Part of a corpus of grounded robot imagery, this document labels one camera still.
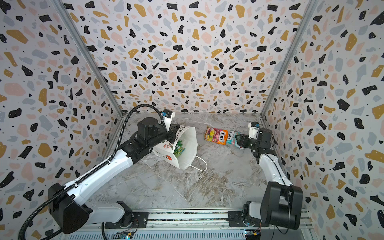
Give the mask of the teal pink Fox's candy packet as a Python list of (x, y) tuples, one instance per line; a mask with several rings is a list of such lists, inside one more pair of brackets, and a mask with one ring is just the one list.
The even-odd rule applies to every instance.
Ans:
[(232, 147), (237, 147), (239, 149), (243, 149), (239, 143), (238, 143), (238, 140), (236, 138), (237, 135), (241, 135), (241, 133), (237, 132), (237, 131), (234, 131), (234, 130), (230, 130), (229, 131), (229, 135), (228, 135), (228, 138), (227, 138), (227, 141), (226, 141), (226, 145), (227, 146), (232, 146)]

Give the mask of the white paper bag red flower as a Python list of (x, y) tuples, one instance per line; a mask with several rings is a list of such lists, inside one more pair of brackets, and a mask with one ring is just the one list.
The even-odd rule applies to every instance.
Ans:
[[(164, 141), (153, 147), (153, 153), (180, 170), (192, 167), (200, 172), (205, 172), (208, 169), (208, 164), (204, 159), (197, 156), (198, 146), (196, 129), (181, 126), (177, 131), (174, 143)], [(204, 170), (193, 166), (193, 161), (196, 158), (206, 165)]]

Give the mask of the orange pink Fox's candy packet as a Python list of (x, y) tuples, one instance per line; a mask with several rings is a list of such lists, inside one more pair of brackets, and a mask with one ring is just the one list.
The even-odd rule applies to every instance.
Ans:
[(228, 139), (229, 132), (223, 129), (207, 127), (204, 138), (208, 142), (225, 145)]

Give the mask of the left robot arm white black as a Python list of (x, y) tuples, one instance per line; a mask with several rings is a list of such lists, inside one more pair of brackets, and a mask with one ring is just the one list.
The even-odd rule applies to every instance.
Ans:
[(86, 202), (113, 177), (151, 153), (155, 146), (166, 141), (174, 143), (180, 128), (179, 124), (172, 124), (169, 120), (162, 126), (155, 118), (144, 118), (138, 123), (137, 132), (118, 146), (111, 160), (105, 160), (64, 186), (51, 186), (50, 198), (73, 186), (49, 204), (49, 212), (63, 233), (71, 234), (85, 225), (98, 223), (111, 223), (120, 228), (131, 227), (134, 214), (124, 202), (96, 206), (87, 206)]

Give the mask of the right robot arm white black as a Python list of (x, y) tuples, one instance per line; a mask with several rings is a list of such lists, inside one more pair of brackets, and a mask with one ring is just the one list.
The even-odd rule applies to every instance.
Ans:
[(251, 150), (268, 182), (261, 203), (248, 201), (243, 206), (246, 226), (257, 223), (297, 230), (300, 226), (303, 191), (288, 179), (273, 150), (272, 131), (250, 125), (248, 135), (237, 135), (240, 147)]

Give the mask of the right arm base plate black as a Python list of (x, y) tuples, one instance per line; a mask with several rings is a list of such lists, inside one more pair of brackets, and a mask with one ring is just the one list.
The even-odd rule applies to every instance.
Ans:
[(230, 228), (259, 228), (269, 227), (269, 224), (261, 222), (259, 219), (243, 217), (242, 211), (228, 211), (227, 222)]

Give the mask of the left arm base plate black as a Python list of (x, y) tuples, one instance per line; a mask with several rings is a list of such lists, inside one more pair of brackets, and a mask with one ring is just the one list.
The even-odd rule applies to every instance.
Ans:
[(149, 219), (149, 212), (132, 212), (124, 214), (117, 223), (105, 223), (105, 229), (131, 230), (145, 229)]

